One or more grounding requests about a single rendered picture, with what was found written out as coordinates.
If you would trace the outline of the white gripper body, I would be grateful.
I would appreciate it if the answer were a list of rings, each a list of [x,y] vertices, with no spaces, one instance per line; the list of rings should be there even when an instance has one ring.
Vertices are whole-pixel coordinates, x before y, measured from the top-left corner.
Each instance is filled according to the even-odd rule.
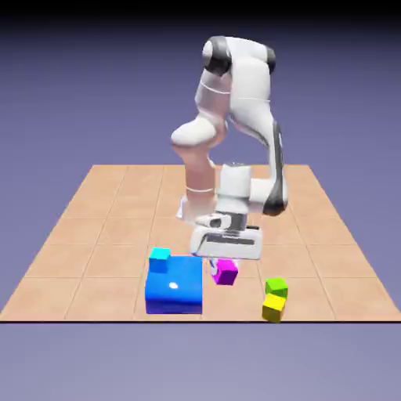
[[[190,253],[207,258],[258,260],[262,253],[262,230],[257,226],[244,230],[196,226],[190,239]]]

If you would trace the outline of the small magenta cube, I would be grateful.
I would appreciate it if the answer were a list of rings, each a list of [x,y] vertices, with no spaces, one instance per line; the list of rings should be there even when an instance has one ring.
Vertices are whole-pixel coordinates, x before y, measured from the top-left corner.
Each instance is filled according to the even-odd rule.
[[[232,286],[234,284],[234,281],[237,278],[237,274],[237,264],[234,262],[234,260],[228,258],[219,258],[218,272],[211,273],[214,282],[217,285],[229,286]]]

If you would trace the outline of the small cyan cube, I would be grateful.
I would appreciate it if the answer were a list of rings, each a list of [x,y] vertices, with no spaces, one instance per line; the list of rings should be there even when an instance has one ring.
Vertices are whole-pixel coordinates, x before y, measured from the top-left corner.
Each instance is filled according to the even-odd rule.
[[[170,257],[169,248],[154,247],[149,256],[149,271],[152,273],[166,273]]]

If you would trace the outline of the small green cube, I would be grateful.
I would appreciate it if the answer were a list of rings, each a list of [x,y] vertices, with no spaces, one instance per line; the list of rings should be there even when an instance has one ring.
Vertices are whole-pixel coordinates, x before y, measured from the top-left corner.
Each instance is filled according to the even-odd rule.
[[[265,293],[287,298],[288,285],[282,277],[268,278],[265,283]]]

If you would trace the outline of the small yellow cube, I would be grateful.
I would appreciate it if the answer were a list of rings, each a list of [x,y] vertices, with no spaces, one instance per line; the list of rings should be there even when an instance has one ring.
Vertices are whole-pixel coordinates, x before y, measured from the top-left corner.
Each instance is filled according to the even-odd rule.
[[[279,323],[282,319],[286,305],[286,298],[269,293],[262,304],[262,317],[273,323]]]

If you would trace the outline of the large blue box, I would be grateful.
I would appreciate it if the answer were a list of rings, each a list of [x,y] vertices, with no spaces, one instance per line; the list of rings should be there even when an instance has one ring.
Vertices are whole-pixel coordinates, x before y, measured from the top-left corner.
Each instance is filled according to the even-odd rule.
[[[203,309],[202,259],[171,256],[166,273],[148,270],[145,304],[148,314],[201,314]]]

